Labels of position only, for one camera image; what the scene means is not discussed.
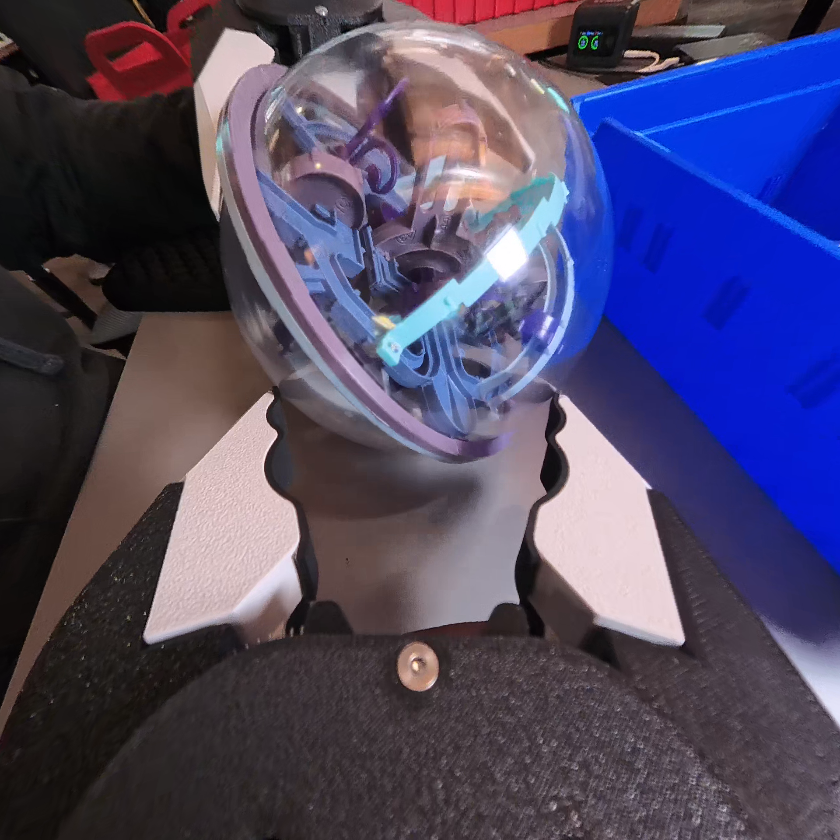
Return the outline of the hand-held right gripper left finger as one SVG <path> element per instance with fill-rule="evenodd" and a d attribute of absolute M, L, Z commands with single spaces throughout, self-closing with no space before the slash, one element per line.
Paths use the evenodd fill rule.
<path fill-rule="evenodd" d="M 317 574 L 289 497 L 286 425 L 260 397 L 185 475 L 144 628 L 148 645 L 227 626 L 247 646 L 288 634 Z"/>

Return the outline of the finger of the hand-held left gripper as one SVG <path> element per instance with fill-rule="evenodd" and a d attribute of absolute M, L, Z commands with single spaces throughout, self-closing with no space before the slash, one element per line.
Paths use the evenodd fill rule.
<path fill-rule="evenodd" d="M 195 113 L 202 178 L 209 204 L 221 214 L 222 185 L 217 164 L 217 130 L 228 100 L 242 78 L 263 97 L 283 74 L 271 70 L 275 51 L 257 34 L 221 34 L 195 78 Z"/>

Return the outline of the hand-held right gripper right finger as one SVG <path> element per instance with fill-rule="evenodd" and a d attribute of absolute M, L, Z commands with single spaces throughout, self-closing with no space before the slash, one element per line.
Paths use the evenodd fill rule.
<path fill-rule="evenodd" d="M 567 396 L 547 428 L 545 496 L 531 511 L 528 603 L 548 633 L 582 644 L 595 629 L 680 647 L 686 634 L 650 485 Z"/>

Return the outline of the clear plastic maze ball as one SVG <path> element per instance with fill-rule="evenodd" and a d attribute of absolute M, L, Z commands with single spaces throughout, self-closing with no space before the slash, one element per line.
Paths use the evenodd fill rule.
<path fill-rule="evenodd" d="M 336 434 L 494 455 L 602 319 L 613 209 L 591 137 L 531 62 L 470 28 L 376 24 L 248 69 L 216 157 L 239 329 Z"/>

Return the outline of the blue plastic bin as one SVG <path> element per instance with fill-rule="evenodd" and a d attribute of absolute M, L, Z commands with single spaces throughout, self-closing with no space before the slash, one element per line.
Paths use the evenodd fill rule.
<path fill-rule="evenodd" d="M 607 318 L 838 569 L 838 30 L 572 102 L 612 197 Z"/>

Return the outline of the person's left forearm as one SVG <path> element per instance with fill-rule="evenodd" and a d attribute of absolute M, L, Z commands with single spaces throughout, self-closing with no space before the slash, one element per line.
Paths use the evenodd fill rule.
<path fill-rule="evenodd" d="M 1 263 L 110 266 L 124 312 L 227 312 L 194 93 L 83 100 L 1 72 Z"/>

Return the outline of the red plastic bin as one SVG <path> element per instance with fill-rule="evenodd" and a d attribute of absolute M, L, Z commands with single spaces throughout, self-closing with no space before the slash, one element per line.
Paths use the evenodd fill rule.
<path fill-rule="evenodd" d="M 401 1 L 439 23 L 474 25 L 490 20 L 572 4 L 572 1 Z"/>

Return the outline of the black backpack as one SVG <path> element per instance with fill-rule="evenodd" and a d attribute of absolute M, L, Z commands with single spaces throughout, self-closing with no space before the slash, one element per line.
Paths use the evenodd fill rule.
<path fill-rule="evenodd" d="M 124 362 L 1 275 L 1 695 L 5 696 Z"/>

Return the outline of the black digital timer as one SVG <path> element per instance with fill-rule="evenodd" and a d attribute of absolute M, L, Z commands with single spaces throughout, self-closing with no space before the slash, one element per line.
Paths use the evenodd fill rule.
<path fill-rule="evenodd" d="M 583 1 L 574 11 L 565 66 L 574 71 L 614 70 L 623 61 L 640 1 Z"/>

